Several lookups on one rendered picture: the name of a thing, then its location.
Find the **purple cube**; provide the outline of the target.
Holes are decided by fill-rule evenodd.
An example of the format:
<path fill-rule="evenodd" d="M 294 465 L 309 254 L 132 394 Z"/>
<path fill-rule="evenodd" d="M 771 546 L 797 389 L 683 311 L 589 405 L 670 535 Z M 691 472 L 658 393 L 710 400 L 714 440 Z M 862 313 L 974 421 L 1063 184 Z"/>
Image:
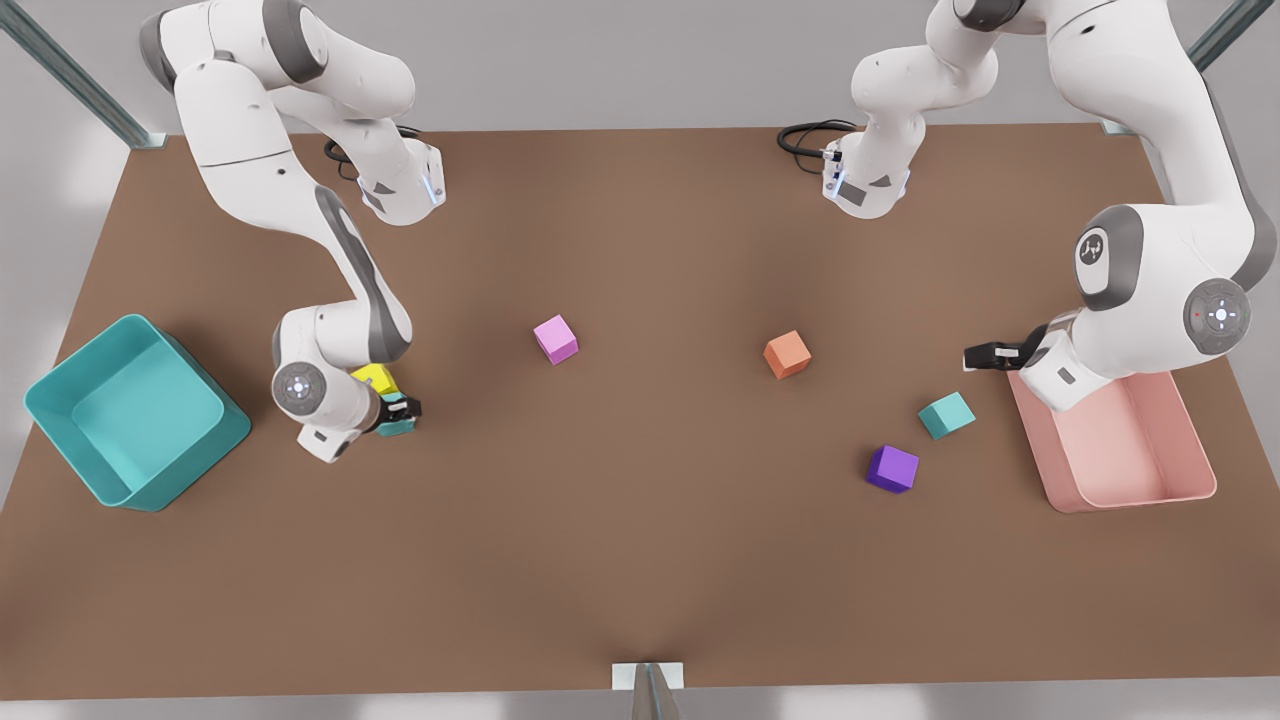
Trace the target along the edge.
<path fill-rule="evenodd" d="M 870 456 L 865 479 L 869 484 L 900 495 L 914 487 L 920 459 L 884 445 Z"/>

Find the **pink plastic bin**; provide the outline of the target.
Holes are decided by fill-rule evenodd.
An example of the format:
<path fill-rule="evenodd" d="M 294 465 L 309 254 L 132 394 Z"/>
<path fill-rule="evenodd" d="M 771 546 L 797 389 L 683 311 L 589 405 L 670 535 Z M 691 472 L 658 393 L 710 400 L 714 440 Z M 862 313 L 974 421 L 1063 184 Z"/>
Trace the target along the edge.
<path fill-rule="evenodd" d="M 1217 480 L 1169 372 L 1115 380 L 1068 413 L 1009 374 L 1050 503 L 1093 512 L 1208 498 Z"/>

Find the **pink cube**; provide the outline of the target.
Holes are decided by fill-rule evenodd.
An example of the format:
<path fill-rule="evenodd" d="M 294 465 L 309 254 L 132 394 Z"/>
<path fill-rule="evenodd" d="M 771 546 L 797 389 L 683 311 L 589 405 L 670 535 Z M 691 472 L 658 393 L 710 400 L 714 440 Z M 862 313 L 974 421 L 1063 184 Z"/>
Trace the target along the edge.
<path fill-rule="evenodd" d="M 572 357 L 579 351 L 579 341 L 562 315 L 556 315 L 534 328 L 535 338 L 552 365 Z"/>

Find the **orange cube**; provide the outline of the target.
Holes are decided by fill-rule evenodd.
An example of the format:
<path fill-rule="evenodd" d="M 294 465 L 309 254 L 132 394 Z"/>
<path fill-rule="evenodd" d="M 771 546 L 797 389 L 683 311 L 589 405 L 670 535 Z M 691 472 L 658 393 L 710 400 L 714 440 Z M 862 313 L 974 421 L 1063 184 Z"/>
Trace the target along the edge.
<path fill-rule="evenodd" d="M 764 348 L 763 357 L 776 379 L 783 379 L 804 370 L 812 354 L 805 346 L 797 331 L 771 340 Z"/>

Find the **teal plastic bin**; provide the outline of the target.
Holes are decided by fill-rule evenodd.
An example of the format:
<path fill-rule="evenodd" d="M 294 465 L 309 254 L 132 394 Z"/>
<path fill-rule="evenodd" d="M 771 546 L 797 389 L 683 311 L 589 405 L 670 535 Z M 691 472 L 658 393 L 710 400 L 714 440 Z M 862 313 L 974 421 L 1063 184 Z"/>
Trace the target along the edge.
<path fill-rule="evenodd" d="M 24 407 L 101 505 L 142 512 L 165 509 L 252 428 L 201 364 L 140 314 L 36 380 Z"/>

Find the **silver frame post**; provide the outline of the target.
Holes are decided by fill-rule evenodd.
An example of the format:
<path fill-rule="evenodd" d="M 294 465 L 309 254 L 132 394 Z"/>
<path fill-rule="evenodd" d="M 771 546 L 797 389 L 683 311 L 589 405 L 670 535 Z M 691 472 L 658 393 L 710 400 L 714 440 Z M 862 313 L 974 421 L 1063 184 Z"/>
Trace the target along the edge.
<path fill-rule="evenodd" d="M 673 689 L 685 688 L 682 662 L 612 664 L 613 691 L 631 691 L 630 720 L 682 720 Z"/>
<path fill-rule="evenodd" d="M 1280 15 L 1280 0 L 1165 0 L 1174 28 L 1196 69 L 1210 68 L 1251 29 Z"/>
<path fill-rule="evenodd" d="M 0 0 L 0 29 L 129 149 L 165 147 L 164 133 L 146 131 L 15 0 Z"/>

